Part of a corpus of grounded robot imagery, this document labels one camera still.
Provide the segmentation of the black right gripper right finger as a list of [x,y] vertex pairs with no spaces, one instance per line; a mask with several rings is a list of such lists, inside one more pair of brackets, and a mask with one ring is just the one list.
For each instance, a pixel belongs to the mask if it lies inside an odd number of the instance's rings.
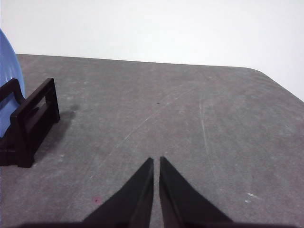
[[164,223],[233,222],[197,192],[163,156],[160,158],[159,193]]

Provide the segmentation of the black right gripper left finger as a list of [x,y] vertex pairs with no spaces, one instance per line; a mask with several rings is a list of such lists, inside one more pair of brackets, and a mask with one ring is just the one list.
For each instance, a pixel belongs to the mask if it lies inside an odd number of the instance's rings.
[[154,163],[148,158],[105,203],[84,219],[85,223],[149,223],[152,212]]

